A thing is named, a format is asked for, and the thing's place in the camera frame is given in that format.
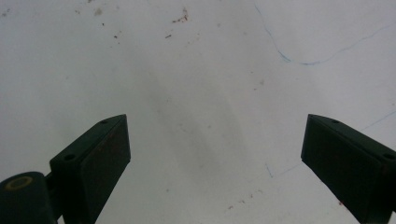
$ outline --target black plastic part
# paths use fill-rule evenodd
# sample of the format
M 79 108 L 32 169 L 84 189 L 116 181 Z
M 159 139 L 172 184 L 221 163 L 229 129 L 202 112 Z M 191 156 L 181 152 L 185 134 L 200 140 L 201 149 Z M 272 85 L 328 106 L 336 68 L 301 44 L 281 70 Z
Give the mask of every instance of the black plastic part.
M 308 115 L 303 162 L 360 223 L 388 223 L 396 153 L 344 123 Z
M 94 223 L 130 160 L 125 115 L 98 122 L 53 158 L 65 223 Z
M 56 223 L 43 174 L 14 175 L 0 184 L 0 223 Z

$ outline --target white surface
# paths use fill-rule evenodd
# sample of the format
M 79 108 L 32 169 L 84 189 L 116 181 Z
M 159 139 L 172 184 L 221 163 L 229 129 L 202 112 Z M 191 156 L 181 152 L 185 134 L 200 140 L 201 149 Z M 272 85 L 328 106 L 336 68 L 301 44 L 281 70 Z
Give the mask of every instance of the white surface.
M 307 114 L 396 149 L 392 0 L 3 0 L 0 15 L 0 179 L 47 174 L 128 116 L 133 161 L 98 224 L 357 223 L 301 163 Z

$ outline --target dirt speck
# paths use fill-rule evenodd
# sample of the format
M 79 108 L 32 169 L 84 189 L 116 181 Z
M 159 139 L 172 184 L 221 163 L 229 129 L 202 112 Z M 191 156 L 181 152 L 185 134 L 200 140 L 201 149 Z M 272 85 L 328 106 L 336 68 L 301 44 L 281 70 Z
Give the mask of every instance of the dirt speck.
M 98 9 L 96 9 L 95 10 L 95 13 L 93 14 L 94 16 L 100 16 L 100 15 L 102 15 L 102 9 L 101 8 L 98 8 Z

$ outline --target dark stain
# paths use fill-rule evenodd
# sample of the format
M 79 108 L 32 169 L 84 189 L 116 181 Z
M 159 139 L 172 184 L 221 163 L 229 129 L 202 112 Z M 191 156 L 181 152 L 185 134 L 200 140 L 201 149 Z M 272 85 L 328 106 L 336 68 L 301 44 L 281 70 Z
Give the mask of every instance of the dark stain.
M 93 14 L 94 16 L 100 16 L 100 15 L 102 15 L 102 9 L 100 9 L 100 8 L 98 8 L 98 9 L 96 9 L 96 11 L 95 11 L 95 13 Z
M 6 17 L 7 14 L 8 14 L 8 12 L 10 12 L 10 11 L 11 11 L 11 9 L 8 8 L 5 12 L 3 12 L 3 13 L 1 14 L 1 17 Z
M 188 21 L 188 20 L 189 20 L 189 14 L 187 12 L 187 9 L 185 7 L 183 7 L 183 16 L 181 18 L 175 20 L 175 21 L 172 21 L 172 23 L 180 22 L 180 21 L 181 22 L 185 22 L 185 21 Z

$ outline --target screw hole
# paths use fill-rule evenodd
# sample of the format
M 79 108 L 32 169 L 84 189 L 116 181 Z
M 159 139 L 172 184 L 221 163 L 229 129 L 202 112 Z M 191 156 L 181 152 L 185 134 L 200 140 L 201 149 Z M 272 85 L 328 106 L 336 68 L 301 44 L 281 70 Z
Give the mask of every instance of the screw hole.
M 74 154 L 70 154 L 64 157 L 65 161 L 71 161 L 75 158 L 76 156 Z
M 388 160 L 395 160 L 396 157 L 390 154 L 384 154 L 384 157 L 387 158 Z
M 30 176 L 22 176 L 16 179 L 9 181 L 6 185 L 6 190 L 17 190 L 23 189 L 24 187 L 30 185 L 32 183 L 33 178 Z

